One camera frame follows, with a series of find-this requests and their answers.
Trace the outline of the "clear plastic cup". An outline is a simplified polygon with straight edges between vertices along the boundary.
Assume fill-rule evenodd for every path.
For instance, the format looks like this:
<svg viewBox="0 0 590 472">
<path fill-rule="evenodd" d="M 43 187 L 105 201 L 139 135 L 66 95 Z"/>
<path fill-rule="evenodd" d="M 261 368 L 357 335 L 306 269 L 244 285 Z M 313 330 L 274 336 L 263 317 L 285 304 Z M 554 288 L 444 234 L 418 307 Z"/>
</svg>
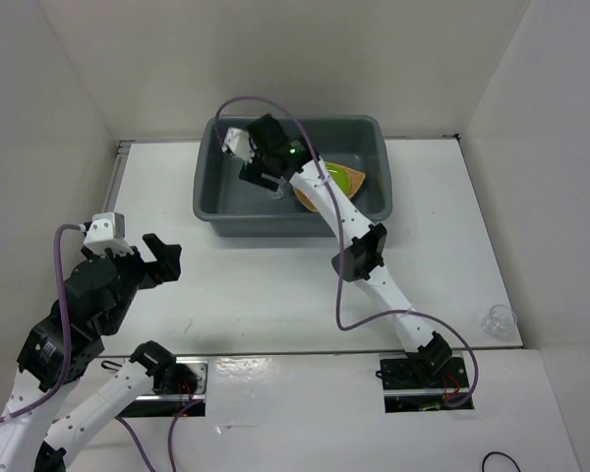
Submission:
<svg viewBox="0 0 590 472">
<path fill-rule="evenodd" d="M 274 201 L 281 200 L 286 193 L 286 184 L 287 182 L 283 178 L 276 181 L 276 188 L 269 192 L 270 198 Z"/>
<path fill-rule="evenodd" d="M 496 304 L 483 317 L 481 328 L 488 336 L 498 339 L 510 338 L 517 331 L 517 315 L 509 306 Z"/>
</svg>

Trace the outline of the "green round plate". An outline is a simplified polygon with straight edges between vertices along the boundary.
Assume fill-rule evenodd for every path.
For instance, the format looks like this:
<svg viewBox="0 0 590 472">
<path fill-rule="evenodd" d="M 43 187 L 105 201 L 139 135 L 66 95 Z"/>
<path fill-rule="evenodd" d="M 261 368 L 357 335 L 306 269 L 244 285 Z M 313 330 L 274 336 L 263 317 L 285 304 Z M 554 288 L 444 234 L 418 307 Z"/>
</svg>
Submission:
<svg viewBox="0 0 590 472">
<path fill-rule="evenodd" d="M 352 188 L 352 182 L 350 175 L 346 168 L 342 165 L 327 162 L 325 168 L 328 175 L 333 179 L 338 188 L 345 194 L 348 195 Z"/>
</svg>

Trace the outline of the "orange woven triangular basket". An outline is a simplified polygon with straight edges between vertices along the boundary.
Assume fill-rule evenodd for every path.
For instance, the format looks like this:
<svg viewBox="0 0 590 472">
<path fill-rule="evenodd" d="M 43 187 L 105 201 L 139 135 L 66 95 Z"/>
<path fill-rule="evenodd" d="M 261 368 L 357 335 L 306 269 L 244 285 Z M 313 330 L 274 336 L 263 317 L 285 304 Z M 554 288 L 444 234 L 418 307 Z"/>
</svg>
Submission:
<svg viewBox="0 0 590 472">
<path fill-rule="evenodd" d="M 346 170 L 348 171 L 350 178 L 351 178 L 352 188 L 351 188 L 350 193 L 348 195 L 346 195 L 346 197 L 349 200 L 351 200 L 360 191 L 363 183 L 365 182 L 366 174 L 364 172 L 353 169 L 351 167 L 347 167 L 345 165 L 342 165 L 342 166 L 344 166 L 346 168 Z M 300 190 L 295 189 L 294 194 L 295 194 L 297 200 L 299 201 L 299 203 L 302 204 L 308 211 L 311 211 L 311 212 L 317 211 L 316 207 L 312 204 L 312 202 Z"/>
</svg>

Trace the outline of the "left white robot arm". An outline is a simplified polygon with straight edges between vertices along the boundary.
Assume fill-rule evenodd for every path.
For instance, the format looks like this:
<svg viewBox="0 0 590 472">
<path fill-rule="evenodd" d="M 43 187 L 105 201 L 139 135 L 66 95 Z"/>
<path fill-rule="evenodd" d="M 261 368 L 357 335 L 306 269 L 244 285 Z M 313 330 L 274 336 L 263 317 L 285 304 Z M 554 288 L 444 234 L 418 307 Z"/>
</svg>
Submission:
<svg viewBox="0 0 590 472">
<path fill-rule="evenodd" d="M 181 275 L 182 248 L 144 235 L 154 259 L 136 248 L 115 255 L 83 248 L 70 275 L 58 277 L 58 297 L 18 356 L 18 370 L 0 416 L 0 471 L 64 471 L 88 442 L 139 396 L 162 393 L 176 381 L 176 358 L 155 341 L 140 344 L 119 371 L 66 415 L 63 402 L 103 339 L 118 332 L 136 294 Z"/>
</svg>

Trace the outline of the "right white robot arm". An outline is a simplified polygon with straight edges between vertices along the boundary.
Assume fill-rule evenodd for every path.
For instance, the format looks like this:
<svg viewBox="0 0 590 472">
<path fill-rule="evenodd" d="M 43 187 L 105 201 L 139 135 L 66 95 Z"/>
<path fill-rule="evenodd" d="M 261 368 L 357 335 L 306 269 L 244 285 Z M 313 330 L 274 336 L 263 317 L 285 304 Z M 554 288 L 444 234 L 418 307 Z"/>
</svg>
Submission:
<svg viewBox="0 0 590 472">
<path fill-rule="evenodd" d="M 409 362 L 409 376 L 422 386 L 436 384 L 445 374 L 452 350 L 431 324 L 413 311 L 384 263 L 387 231 L 355 207 L 339 188 L 326 162 L 301 125 L 291 137 L 266 114 L 243 129 L 229 128 L 222 149 L 243 161 L 240 178 L 272 187 L 282 179 L 306 197 L 326 222 L 339 245 L 331 260 L 338 275 L 335 323 L 347 332 L 374 320 L 389 318 Z M 341 320 L 342 289 L 354 284 L 379 306 L 380 312 L 354 324 Z"/>
</svg>

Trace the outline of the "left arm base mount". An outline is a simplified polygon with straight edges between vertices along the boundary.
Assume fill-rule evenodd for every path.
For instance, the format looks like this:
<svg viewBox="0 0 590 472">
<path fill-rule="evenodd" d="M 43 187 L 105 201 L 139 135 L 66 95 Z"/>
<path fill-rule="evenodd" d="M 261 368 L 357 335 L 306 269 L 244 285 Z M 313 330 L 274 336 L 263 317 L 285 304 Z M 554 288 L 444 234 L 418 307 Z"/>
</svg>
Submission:
<svg viewBox="0 0 590 472">
<path fill-rule="evenodd" d="M 122 418 L 203 416 L 207 390 L 207 364 L 180 362 L 143 355 L 135 359 L 104 359 L 101 367 L 112 374 L 101 392 Z"/>
</svg>

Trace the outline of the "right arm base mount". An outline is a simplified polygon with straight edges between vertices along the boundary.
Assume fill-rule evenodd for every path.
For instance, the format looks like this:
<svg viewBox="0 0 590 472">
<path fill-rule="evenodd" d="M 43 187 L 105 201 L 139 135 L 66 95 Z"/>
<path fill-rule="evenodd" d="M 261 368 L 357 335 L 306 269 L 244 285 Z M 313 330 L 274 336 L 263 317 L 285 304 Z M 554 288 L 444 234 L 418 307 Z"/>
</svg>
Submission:
<svg viewBox="0 0 590 472">
<path fill-rule="evenodd" d="M 462 356 L 454 355 L 433 379 L 421 381 L 413 372 L 413 363 L 402 352 L 379 355 L 375 376 L 383 390 L 383 407 L 387 414 L 427 413 L 472 410 L 469 396 L 473 380 Z"/>
</svg>

